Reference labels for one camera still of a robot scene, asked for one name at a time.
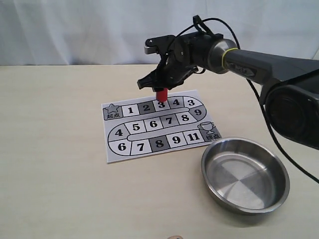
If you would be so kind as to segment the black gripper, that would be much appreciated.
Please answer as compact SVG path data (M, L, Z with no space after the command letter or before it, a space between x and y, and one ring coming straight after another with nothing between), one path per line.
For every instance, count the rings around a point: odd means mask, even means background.
M174 39L174 35L147 39L144 46L145 54L164 55ZM182 85L188 77L198 71L198 67L222 74L222 42L223 35L219 33L189 33L178 37L168 54L168 63L139 79L138 88L171 90Z

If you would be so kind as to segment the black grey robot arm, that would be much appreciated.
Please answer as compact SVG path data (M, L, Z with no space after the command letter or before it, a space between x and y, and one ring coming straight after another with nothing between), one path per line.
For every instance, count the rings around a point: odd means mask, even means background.
M259 103L281 136L312 148L319 146L319 63L242 50L221 34L193 32L148 39L147 54L157 53L157 67L138 80L140 89L158 92L180 86L198 68L235 73L259 84Z

